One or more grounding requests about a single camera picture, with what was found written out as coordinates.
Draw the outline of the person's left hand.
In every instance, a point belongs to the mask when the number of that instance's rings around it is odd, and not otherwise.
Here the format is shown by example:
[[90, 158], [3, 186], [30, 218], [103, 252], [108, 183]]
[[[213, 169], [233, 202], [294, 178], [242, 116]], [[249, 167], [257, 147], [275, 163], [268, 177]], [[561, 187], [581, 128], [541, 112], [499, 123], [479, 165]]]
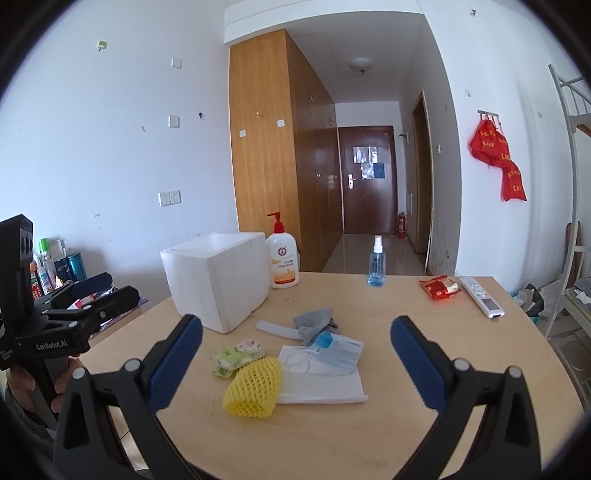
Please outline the person's left hand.
[[[51, 403], [51, 410], [54, 413], [59, 414], [62, 409], [62, 405], [65, 399], [65, 392], [72, 376], [72, 373], [77, 368], [82, 368], [83, 363], [75, 357], [70, 357], [68, 360], [67, 368], [55, 379], [54, 390], [57, 396]], [[36, 383], [33, 377], [20, 366], [11, 367], [7, 374], [8, 387], [15, 398], [15, 400], [27, 411], [37, 412], [34, 406], [31, 393], [36, 388]]]

